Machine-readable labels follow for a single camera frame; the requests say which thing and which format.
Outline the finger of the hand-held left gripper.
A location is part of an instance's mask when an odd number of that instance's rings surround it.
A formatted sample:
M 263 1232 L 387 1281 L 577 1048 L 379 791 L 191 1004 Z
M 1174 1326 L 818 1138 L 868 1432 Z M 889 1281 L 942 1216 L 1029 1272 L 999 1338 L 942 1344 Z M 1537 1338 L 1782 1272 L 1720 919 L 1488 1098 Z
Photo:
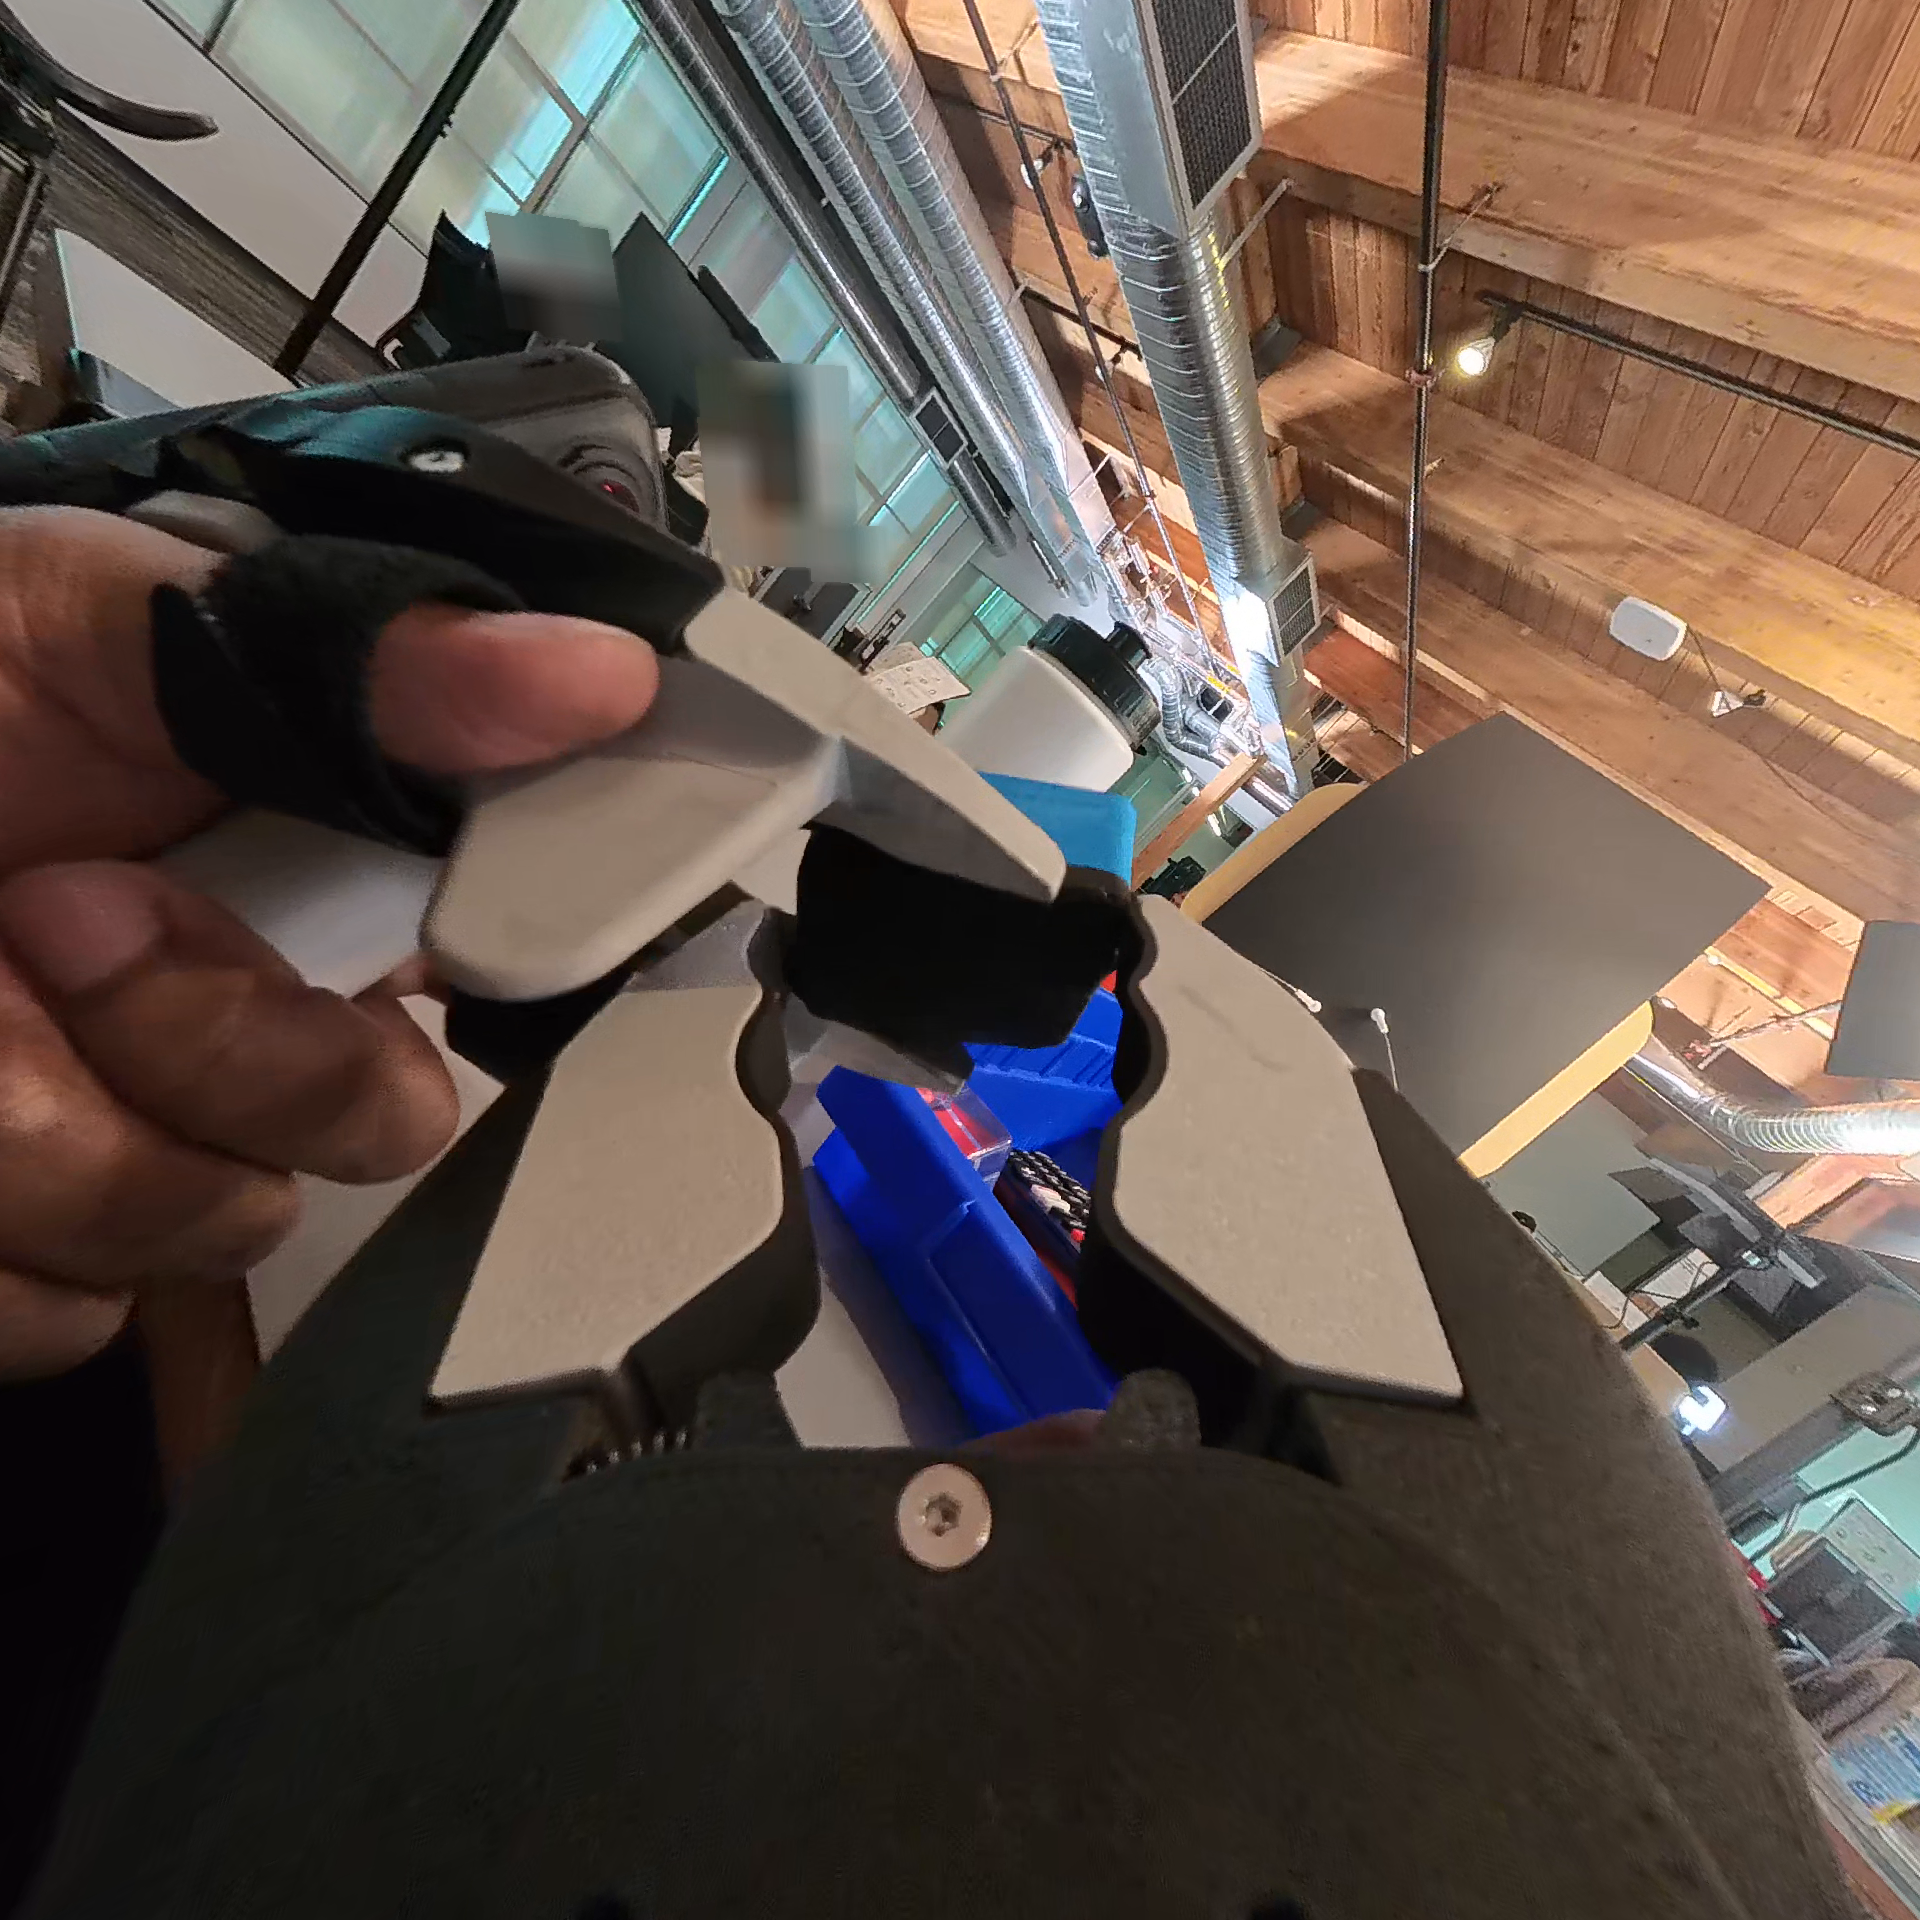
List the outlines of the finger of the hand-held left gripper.
M 827 644 L 722 585 L 656 666 L 638 734 L 471 791 L 423 958 L 471 996 L 579 989 L 801 825 L 1015 905 L 1065 887 L 1047 825 Z
M 922 1085 L 922 1092 L 962 1092 L 971 1085 L 971 1052 L 962 1048 L 894 1048 L 843 1015 L 813 1015 L 804 1004 L 786 1004 L 786 1068 L 796 1083 L 827 1083 L 837 1068 L 889 1083 L 889 1085 Z

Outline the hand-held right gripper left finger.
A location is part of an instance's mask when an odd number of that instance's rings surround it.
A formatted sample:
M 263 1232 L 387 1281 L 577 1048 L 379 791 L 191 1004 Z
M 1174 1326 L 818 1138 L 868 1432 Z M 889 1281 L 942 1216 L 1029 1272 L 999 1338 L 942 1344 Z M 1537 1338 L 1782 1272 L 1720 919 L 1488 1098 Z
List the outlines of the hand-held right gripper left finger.
M 438 1411 L 690 1417 L 702 1381 L 804 1344 L 818 1257 L 780 1124 L 780 940 L 786 919 L 739 905 L 562 1048 L 429 1371 Z

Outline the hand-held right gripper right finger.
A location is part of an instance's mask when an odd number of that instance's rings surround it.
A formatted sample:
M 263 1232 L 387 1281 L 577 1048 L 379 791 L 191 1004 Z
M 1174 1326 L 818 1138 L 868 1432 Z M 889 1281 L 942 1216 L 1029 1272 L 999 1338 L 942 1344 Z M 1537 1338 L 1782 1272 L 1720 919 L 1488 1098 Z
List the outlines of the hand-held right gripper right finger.
M 1463 1411 L 1356 1059 L 1174 905 L 1137 905 L 1117 1092 L 1080 1249 L 1117 1371 L 1192 1371 L 1206 1411 L 1255 1381 Z

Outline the blue whiteboard eraser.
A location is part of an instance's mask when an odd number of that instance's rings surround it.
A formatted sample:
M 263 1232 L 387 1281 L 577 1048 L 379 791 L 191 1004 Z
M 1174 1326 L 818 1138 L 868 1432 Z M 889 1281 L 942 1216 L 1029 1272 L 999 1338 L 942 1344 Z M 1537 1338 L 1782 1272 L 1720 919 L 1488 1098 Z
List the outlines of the blue whiteboard eraser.
M 1137 798 L 1047 778 L 990 784 L 1065 856 L 1065 887 L 1023 905 L 813 825 L 780 949 L 786 989 L 813 1015 L 922 1059 L 952 1048 L 1061 1048 L 1142 949 L 1128 908 Z

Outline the blue plastic bin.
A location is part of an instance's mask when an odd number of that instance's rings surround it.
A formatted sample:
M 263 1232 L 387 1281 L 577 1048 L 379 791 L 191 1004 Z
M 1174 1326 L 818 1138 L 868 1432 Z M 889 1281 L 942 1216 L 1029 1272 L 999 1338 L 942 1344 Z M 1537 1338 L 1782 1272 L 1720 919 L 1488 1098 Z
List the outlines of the blue plastic bin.
M 999 1147 L 971 1147 L 922 1085 L 837 1068 L 818 1083 L 827 1138 L 813 1158 L 857 1241 L 942 1371 L 971 1432 L 1086 1417 L 1117 1403 L 1072 1308 L 1086 1211 L 1037 1249 L 999 1183 L 1047 1162 L 1052 1194 L 1091 1194 L 1117 1098 L 1119 1004 L 1091 989 L 1065 1048 L 971 1048 L 971 1098 Z

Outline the person's left hand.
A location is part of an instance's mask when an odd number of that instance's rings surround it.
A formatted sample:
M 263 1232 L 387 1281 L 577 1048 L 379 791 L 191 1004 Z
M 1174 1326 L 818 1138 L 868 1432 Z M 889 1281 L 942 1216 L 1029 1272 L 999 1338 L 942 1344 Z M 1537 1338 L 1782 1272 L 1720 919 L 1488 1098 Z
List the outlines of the person's left hand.
M 148 868 L 217 819 L 148 692 L 148 596 L 210 574 L 138 521 L 9 515 L 9 1381 L 94 1363 L 144 1289 L 244 1281 L 299 1176 L 399 1183 L 455 1135 L 417 974 L 309 989 Z

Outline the red clear plastic piece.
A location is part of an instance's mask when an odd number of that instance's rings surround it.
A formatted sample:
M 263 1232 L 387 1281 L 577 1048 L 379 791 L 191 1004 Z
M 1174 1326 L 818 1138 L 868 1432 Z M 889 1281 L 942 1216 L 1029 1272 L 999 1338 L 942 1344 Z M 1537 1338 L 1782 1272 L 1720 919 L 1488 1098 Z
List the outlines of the red clear plastic piece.
M 978 1166 L 978 1183 L 999 1183 L 1009 1162 L 1009 1125 L 971 1092 L 922 1085 L 922 1105 L 954 1138 L 954 1158 Z

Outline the white bottle black cap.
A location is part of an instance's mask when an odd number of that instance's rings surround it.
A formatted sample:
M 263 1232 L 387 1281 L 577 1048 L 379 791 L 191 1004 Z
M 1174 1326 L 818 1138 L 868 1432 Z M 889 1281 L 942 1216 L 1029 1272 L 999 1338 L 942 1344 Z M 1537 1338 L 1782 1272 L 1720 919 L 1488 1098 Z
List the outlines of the white bottle black cap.
M 987 692 L 942 703 L 942 742 L 971 772 L 1117 791 L 1160 734 L 1142 628 L 1052 612 Z

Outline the black computer monitor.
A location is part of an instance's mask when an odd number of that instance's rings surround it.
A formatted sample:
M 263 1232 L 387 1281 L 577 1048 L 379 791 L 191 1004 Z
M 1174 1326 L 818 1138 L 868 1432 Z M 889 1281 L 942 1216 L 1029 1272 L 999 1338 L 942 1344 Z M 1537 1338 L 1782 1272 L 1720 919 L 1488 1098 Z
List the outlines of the black computer monitor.
M 649 211 L 638 211 L 638 224 L 617 243 L 617 300 L 621 300 L 621 335 L 611 364 L 638 374 L 656 425 L 667 433 L 667 453 L 694 445 L 694 374 L 714 364 L 775 364 L 775 345 L 722 295 L 722 282 L 714 265 L 690 276 Z

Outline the black metal pole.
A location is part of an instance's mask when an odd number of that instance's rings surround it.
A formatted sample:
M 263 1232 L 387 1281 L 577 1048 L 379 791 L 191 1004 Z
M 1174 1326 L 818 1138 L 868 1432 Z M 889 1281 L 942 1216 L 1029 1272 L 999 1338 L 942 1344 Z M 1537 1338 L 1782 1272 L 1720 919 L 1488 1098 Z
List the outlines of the black metal pole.
M 402 152 L 387 159 L 383 184 L 371 193 L 363 219 L 346 224 L 339 251 L 330 257 L 321 290 L 309 295 L 295 335 L 280 345 L 272 370 L 299 374 L 321 325 L 336 318 L 336 307 L 346 300 L 356 276 L 371 265 L 379 238 L 387 231 L 402 193 L 417 184 L 417 172 L 429 167 L 429 152 L 445 144 L 455 100 L 471 96 L 480 70 L 490 59 L 490 47 L 503 43 L 522 0 L 485 0 L 480 30 L 466 35 L 453 76 L 429 88 L 417 132 L 402 138 Z

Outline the black table wooden edge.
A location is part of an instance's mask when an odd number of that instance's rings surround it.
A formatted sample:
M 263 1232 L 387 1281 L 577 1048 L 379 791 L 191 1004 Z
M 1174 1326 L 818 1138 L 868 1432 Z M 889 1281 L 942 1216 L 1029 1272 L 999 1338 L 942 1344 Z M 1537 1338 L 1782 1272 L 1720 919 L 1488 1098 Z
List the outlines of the black table wooden edge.
M 1770 882 L 1498 710 L 1321 784 L 1184 919 L 1321 1004 L 1390 1012 L 1398 1098 L 1498 1176 L 1656 1035 Z

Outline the small black panel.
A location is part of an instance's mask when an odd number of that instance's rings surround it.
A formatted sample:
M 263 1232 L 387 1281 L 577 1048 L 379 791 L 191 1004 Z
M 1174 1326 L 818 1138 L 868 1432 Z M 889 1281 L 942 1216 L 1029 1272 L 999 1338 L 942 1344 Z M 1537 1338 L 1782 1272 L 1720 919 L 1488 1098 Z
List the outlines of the small black panel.
M 1920 1083 L 1920 920 L 1863 920 L 1822 1075 Z

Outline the black ceiling conduit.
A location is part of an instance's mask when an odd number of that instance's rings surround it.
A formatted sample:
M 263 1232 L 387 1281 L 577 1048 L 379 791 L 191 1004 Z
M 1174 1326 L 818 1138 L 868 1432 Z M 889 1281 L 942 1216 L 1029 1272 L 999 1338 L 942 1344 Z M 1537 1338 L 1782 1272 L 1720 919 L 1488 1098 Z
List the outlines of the black ceiling conduit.
M 1417 757 L 1420 695 L 1420 539 L 1431 539 L 1431 392 L 1433 392 L 1433 265 L 1439 265 L 1439 138 L 1449 138 L 1449 0 L 1431 0 L 1420 84 L 1420 224 L 1417 224 L 1417 453 L 1407 453 L 1407 563 L 1398 563 L 1398 757 Z

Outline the slim silver spiral duct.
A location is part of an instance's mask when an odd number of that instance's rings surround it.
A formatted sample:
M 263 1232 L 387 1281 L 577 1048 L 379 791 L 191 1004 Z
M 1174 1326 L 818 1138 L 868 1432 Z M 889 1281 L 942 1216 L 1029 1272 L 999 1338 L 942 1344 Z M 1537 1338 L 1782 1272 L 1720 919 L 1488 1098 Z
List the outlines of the slim silver spiral duct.
M 1065 605 L 1098 605 L 1098 563 L 1086 553 L 1080 521 L 1065 515 L 1061 456 L 1015 396 L 1015 374 L 990 364 L 978 325 L 962 318 L 954 295 L 935 276 L 935 251 L 916 238 L 908 207 L 882 178 L 882 159 L 857 132 L 845 96 L 827 84 L 827 59 L 801 18 L 801 10 L 734 10 L 718 0 L 734 47 L 755 59 L 758 88 L 775 96 L 780 124 L 801 138 L 813 178 L 827 184 L 837 211 L 857 224 L 860 257 L 872 265 L 882 295 L 930 351 L 952 413 L 962 414 L 987 472 L 1009 493 L 1047 580 Z
M 935 115 L 908 35 L 889 10 L 868 0 L 801 0 L 804 43 L 827 59 L 827 84 L 857 108 L 860 144 L 872 152 L 952 316 L 971 345 L 987 382 L 999 392 L 1007 433 L 1015 445 L 1029 534 L 1047 534 L 1065 596 L 1080 605 L 1117 605 L 1105 539 L 1117 515 L 1091 485 L 1052 364 L 1023 318 L 1009 265 L 999 257 L 990 219 L 954 167 L 952 124 Z

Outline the silver flexible duct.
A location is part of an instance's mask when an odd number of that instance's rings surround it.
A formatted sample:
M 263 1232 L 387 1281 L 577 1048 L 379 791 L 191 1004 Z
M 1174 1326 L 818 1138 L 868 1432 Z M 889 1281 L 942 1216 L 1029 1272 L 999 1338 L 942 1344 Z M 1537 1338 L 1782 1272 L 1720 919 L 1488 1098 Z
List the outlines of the silver flexible duct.
M 1674 1059 L 1656 1040 L 1627 1059 L 1627 1083 L 1663 1092 L 1702 1135 L 1746 1158 L 1881 1158 L 1881 1162 L 1920 1158 L 1920 1098 L 1841 1098 L 1841 1105 L 1735 1098 L 1717 1092 L 1685 1059 Z

